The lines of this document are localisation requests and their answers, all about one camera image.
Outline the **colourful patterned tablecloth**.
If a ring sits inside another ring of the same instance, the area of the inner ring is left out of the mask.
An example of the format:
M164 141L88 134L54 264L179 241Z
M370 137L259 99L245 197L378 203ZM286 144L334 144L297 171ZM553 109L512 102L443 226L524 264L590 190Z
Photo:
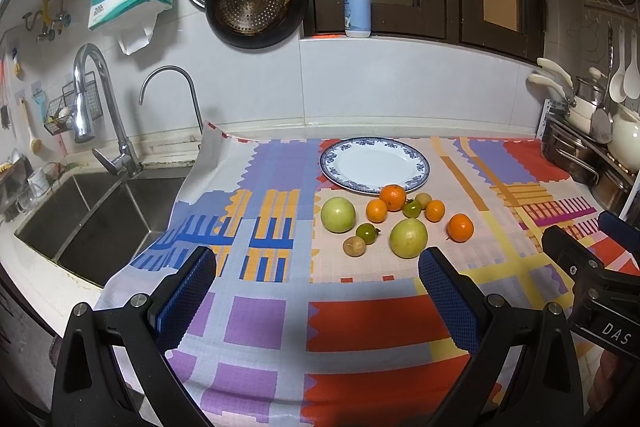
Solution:
M542 251L559 225L613 270L631 255L598 228L598 204L546 161L534 140L421 138L425 191L473 236L444 222L428 241L485 293L539 309L572 302L572 283ZM326 231L322 205L340 193L321 173L322 140L255 141L208 126L167 231L105 284L98 305L150 293L195 247L217 275L170 364L218 426L399 426L434 411L468 355L450 339L419 281L416 260L381 234L358 257Z

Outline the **brass perforated strainer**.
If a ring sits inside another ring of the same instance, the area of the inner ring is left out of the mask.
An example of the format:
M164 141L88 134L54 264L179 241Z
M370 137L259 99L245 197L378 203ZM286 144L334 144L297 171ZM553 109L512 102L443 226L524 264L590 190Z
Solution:
M277 23L290 0L217 0L216 20L237 34L260 34Z

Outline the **small green tomato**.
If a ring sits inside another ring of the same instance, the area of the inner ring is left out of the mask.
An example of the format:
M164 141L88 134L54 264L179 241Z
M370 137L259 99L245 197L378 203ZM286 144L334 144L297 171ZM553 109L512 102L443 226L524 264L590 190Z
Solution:
M405 203L405 206L402 207L402 213L408 219L416 219L420 216L423 210L423 206L417 199L410 199Z
M367 245L373 244L378 239L378 234L380 230L369 222L359 225L356 230L356 235Z

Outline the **large green apple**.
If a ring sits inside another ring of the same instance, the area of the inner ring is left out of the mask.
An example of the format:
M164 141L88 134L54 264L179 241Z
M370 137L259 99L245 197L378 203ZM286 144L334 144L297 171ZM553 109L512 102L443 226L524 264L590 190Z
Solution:
M423 222L407 218L394 225L390 232L390 249L401 259L418 257L426 248L428 233Z
M357 215L354 205L348 199L335 196L323 204L320 218L326 230L335 234L343 234L356 225Z

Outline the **wall hooks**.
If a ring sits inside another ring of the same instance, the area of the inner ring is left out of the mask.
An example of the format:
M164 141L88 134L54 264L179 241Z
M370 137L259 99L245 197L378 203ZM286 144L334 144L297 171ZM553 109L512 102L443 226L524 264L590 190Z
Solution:
M38 35L36 35L37 42L53 41L56 36L62 34L65 28L70 26L70 22L72 21L70 12L66 10L66 0L60 0L58 12L54 14L50 12L50 4L52 1L53 0L42 0L41 8L37 12L27 12L23 15L27 31L33 31L36 23L41 23L40 31Z

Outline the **stainless steel rectangular container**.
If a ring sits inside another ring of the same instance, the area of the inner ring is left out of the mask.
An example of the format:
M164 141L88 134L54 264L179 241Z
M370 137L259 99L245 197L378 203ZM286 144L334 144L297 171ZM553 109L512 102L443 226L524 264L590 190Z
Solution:
M544 127L541 153L578 183L593 186L600 181L598 155L585 141L553 119L548 119Z

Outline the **white ceramic pot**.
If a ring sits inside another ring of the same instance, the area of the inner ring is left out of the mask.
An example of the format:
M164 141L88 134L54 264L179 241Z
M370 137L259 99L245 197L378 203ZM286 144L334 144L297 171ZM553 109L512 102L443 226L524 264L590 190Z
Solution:
M611 155L630 172L640 168L639 114L620 105L613 117L612 141L608 143Z

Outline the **white ladle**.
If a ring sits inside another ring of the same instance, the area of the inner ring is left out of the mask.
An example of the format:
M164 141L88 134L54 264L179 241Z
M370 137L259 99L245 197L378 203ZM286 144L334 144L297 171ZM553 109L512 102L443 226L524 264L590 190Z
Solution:
M626 53L626 31L624 24L620 24L617 29L617 48L614 51L614 58L617 61L617 68L611 76L608 84L608 94L614 103L620 104L626 100L624 91L624 75L625 75L625 53Z

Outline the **blue white porcelain plate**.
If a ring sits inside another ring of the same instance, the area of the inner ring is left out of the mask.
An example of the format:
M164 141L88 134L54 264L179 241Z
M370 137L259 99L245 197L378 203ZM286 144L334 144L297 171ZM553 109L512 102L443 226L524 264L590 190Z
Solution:
M319 162L326 179L335 185L372 196L390 184L411 193L422 187L431 173L428 160L416 148L376 136L338 141L321 153Z

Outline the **small brown passion fruit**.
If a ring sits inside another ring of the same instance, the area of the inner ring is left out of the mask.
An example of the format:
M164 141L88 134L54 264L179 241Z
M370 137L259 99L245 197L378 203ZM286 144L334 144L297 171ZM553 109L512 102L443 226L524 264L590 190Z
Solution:
M432 196L427 193L419 193L416 194L414 198L421 206L422 209L425 209L426 206L432 201Z

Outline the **wooden dish brush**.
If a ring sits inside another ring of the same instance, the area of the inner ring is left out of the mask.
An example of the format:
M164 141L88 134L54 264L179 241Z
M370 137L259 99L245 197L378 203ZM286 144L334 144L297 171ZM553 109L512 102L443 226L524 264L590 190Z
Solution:
M32 127L32 120L30 119L30 116L29 116L27 103L24 98L20 98L20 107L21 107L25 124L27 126L29 150L34 155L39 155L42 151L42 141L39 138L37 138L35 135L34 128Z

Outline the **small orange mandarin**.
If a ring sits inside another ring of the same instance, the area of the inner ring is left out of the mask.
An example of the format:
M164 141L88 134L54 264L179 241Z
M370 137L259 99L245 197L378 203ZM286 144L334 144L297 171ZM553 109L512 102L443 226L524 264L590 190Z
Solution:
M384 200L371 199L366 206L366 217L372 223L382 223L386 220L388 208Z
M425 218L433 223L439 222L445 216L445 204L439 199L430 200L424 209Z

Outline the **stainless steel double sink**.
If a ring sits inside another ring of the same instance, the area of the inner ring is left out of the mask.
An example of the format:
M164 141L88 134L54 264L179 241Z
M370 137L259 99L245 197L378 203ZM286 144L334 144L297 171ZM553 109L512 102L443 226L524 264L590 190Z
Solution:
M168 228L188 167L146 169L134 179L76 173L17 231L23 243L102 287Z

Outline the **thin gooseneck water faucet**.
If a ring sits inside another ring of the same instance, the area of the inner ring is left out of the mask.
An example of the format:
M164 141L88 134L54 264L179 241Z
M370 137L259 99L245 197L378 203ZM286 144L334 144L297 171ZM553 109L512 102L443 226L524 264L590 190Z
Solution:
M198 129L204 118L195 82L181 66L155 67L142 81L138 93L142 129L149 132Z

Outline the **white blue pump bottle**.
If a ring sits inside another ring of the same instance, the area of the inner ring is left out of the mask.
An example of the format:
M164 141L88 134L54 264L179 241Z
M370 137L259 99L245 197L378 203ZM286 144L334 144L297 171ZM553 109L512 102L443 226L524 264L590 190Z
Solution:
M371 35L371 0L344 0L345 35L368 38Z

